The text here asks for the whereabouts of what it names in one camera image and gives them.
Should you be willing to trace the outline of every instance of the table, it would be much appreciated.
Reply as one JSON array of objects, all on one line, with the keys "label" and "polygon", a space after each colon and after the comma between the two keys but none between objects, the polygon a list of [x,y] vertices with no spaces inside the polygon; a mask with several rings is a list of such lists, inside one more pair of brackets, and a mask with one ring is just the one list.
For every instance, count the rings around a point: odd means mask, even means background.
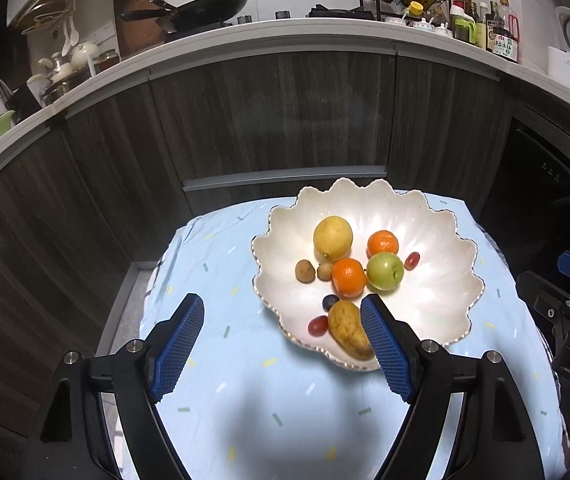
[{"label": "table", "polygon": [[[486,285],[470,311],[472,331],[448,349],[503,355],[532,419],[545,476],[559,478],[563,421],[540,333],[465,204],[427,198],[433,209],[452,210],[461,237],[476,241],[474,272]],[[157,405],[193,480],[373,479],[404,419],[407,405],[382,372],[343,370],[289,342],[255,295],[251,240],[267,230],[273,206],[294,200],[258,200],[193,219],[177,232],[153,277],[141,338],[188,292],[205,304],[203,329],[176,389]],[[446,468],[461,402],[461,394],[452,396],[430,479]],[[137,478],[126,449],[124,478]]]}]

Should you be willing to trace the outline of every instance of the dark wood cabinet door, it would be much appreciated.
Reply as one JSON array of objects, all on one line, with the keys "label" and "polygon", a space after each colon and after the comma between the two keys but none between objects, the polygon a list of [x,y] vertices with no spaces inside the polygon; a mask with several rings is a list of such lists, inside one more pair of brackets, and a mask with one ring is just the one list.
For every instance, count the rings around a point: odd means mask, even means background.
[{"label": "dark wood cabinet door", "polygon": [[519,105],[532,110],[570,136],[570,104],[542,88],[510,77],[508,88]]},{"label": "dark wood cabinet door", "polygon": [[478,215],[511,122],[503,82],[407,57],[396,71],[388,181],[462,199]]},{"label": "dark wood cabinet door", "polygon": [[0,171],[0,425],[27,436],[59,360],[91,356],[130,260],[54,129]]},{"label": "dark wood cabinet door", "polygon": [[181,179],[385,165],[393,56],[293,52],[227,60],[152,81]]},{"label": "dark wood cabinet door", "polygon": [[101,215],[132,261],[162,256],[192,214],[149,84],[73,115],[66,142]]}]

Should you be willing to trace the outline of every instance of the teapot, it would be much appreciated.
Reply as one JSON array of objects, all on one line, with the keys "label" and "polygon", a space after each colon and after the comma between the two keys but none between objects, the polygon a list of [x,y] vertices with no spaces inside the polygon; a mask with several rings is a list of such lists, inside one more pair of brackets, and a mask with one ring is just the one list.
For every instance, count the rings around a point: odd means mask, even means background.
[{"label": "teapot", "polygon": [[72,66],[78,70],[88,64],[93,65],[88,63],[88,59],[92,60],[96,56],[98,56],[98,46],[93,41],[79,43],[72,49]]}]

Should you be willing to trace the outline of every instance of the frying pan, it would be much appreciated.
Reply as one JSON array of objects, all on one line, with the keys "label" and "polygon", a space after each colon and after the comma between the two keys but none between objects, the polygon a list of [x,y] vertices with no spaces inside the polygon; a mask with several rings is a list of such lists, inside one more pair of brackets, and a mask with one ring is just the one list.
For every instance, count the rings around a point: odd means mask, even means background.
[{"label": "frying pan", "polygon": [[238,14],[247,0],[194,0],[180,7],[174,7],[162,0],[149,0],[158,9],[139,9],[123,12],[119,18],[124,22],[156,18],[159,26],[170,30],[188,30],[212,23],[224,22]]}]

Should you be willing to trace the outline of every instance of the orange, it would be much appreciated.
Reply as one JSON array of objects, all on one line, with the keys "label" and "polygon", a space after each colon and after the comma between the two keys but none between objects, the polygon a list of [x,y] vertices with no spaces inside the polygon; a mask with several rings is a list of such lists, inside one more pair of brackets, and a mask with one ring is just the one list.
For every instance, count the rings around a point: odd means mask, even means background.
[{"label": "orange", "polygon": [[345,298],[359,296],[367,284],[363,266],[354,258],[342,258],[334,263],[332,280],[338,293]]},{"label": "orange", "polygon": [[398,238],[391,231],[376,231],[367,240],[367,256],[378,253],[398,253]]}]

